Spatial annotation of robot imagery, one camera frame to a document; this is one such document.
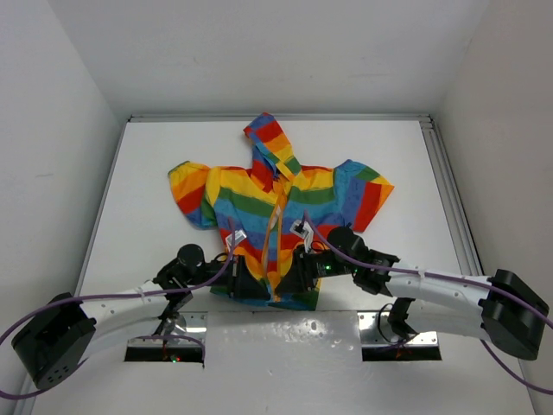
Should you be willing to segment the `rainbow striped hooded jacket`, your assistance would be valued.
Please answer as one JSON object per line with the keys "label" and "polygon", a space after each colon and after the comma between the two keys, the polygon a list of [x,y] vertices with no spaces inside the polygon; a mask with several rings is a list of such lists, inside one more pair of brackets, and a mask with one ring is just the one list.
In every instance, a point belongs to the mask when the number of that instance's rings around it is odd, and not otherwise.
{"label": "rainbow striped hooded jacket", "polygon": [[350,226],[362,233],[394,189],[376,170],[347,159],[335,168],[302,165],[276,119],[267,112],[244,129],[251,141],[252,165],[208,167],[186,161],[168,173],[175,202],[201,229],[217,228],[228,241],[245,234],[234,254],[268,294],[267,306],[314,310],[319,288],[303,294],[277,293],[291,270],[293,251],[302,238],[294,223],[307,214],[319,231]]}

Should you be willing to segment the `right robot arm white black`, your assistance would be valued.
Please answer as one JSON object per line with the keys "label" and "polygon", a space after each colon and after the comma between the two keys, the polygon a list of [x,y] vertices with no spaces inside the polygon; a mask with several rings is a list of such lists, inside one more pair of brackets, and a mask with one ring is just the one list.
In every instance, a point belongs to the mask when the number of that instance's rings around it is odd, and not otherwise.
{"label": "right robot arm white black", "polygon": [[364,292],[393,298],[385,328],[398,340],[435,331],[491,342],[521,360],[538,357],[550,308],[514,272],[498,269],[488,277],[409,270],[399,257],[372,250],[350,228],[337,227],[327,250],[294,250],[276,293],[312,292],[321,279],[342,275],[351,275]]}

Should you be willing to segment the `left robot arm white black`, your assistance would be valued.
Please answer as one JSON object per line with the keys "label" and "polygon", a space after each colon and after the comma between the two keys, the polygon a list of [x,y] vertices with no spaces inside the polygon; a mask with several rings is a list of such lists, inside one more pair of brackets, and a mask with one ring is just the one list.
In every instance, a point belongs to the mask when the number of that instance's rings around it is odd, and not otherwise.
{"label": "left robot arm white black", "polygon": [[200,246],[187,244],[153,279],[136,288],[53,298],[13,337],[11,346],[36,389],[46,391],[103,346],[161,331],[164,322],[192,299],[192,291],[203,287],[220,288],[234,299],[270,300],[268,288],[248,271],[244,257],[206,262]]}

